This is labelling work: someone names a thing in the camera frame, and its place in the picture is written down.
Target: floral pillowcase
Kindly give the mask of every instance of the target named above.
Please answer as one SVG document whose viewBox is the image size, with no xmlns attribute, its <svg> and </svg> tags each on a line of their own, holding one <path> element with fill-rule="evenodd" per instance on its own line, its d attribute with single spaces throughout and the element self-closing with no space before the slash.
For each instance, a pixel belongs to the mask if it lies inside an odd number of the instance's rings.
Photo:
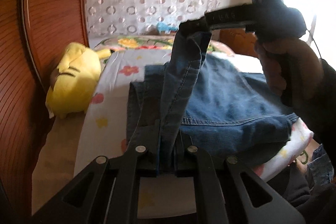
<svg viewBox="0 0 336 224">
<path fill-rule="evenodd" d="M 109 48 L 115 52 L 129 49 L 165 49 L 171 50 L 174 43 L 174 37 L 143 35 L 137 37 L 118 36 L 102 40 L 94 49 L 96 51 Z M 224 52 L 228 56 L 234 56 L 235 53 L 228 46 L 221 42 L 211 40 L 208 52 Z"/>
</svg>

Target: yellow plush toy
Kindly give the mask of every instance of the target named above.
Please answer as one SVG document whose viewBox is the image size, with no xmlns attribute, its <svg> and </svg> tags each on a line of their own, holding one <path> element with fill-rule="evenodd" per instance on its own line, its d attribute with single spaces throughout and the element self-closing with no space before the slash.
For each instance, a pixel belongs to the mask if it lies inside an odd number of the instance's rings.
<svg viewBox="0 0 336 224">
<path fill-rule="evenodd" d="M 66 47 L 50 77 L 45 104 L 51 117 L 65 118 L 71 112 L 86 112 L 100 77 L 99 59 L 110 55 L 109 49 L 95 52 L 76 42 Z"/>
</svg>

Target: wooden furniture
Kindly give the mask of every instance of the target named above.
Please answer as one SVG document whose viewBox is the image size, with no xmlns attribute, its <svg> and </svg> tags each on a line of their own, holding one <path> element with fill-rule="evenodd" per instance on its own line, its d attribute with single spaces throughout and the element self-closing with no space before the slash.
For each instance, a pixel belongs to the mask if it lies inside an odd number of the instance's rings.
<svg viewBox="0 0 336 224">
<path fill-rule="evenodd" d="M 228 45 L 235 53 L 258 57 L 254 51 L 256 36 L 244 29 L 225 29 L 219 33 L 219 40 Z"/>
<path fill-rule="evenodd" d="M 44 105 L 50 72 L 68 43 L 88 45 L 82 5 L 0 0 L 0 177 L 22 218 L 31 214 L 32 172 L 53 124 Z"/>
</svg>

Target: hand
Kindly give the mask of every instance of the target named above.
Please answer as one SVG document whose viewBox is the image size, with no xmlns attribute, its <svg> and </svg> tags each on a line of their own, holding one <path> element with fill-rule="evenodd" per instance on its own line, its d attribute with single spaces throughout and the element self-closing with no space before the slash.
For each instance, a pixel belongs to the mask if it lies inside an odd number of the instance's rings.
<svg viewBox="0 0 336 224">
<path fill-rule="evenodd" d="M 297 66 L 300 75 L 292 79 L 294 108 L 300 108 L 303 101 L 307 101 L 315 95 L 316 88 L 321 83 L 324 74 L 320 60 L 307 43 L 295 38 L 262 44 L 257 41 L 254 49 L 260 59 L 267 84 L 275 94 L 281 96 L 286 89 L 286 81 L 281 77 L 280 64 L 269 57 L 272 55 L 269 55 L 268 52 L 273 54 L 287 53 L 294 61 L 291 66 Z"/>
</svg>

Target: jeans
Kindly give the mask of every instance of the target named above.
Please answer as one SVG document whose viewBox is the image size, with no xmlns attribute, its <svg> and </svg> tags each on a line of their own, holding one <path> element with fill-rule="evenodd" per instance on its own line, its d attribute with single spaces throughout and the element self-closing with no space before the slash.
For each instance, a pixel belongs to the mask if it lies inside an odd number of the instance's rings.
<svg viewBox="0 0 336 224">
<path fill-rule="evenodd" d="M 262 164 L 289 140 L 297 116 L 271 93 L 263 75 L 238 72 L 228 60 L 206 55 L 210 37 L 178 32 L 170 62 L 147 66 L 144 82 L 131 83 L 127 139 L 132 142 L 159 118 L 164 165 L 170 165 L 179 130 L 211 155 Z M 144 102 L 152 104 L 145 113 Z"/>
<path fill-rule="evenodd" d="M 312 162 L 308 163 L 306 178 L 310 188 L 315 185 L 331 183 L 333 180 L 334 167 L 323 145 L 320 145 L 313 152 Z"/>
</svg>

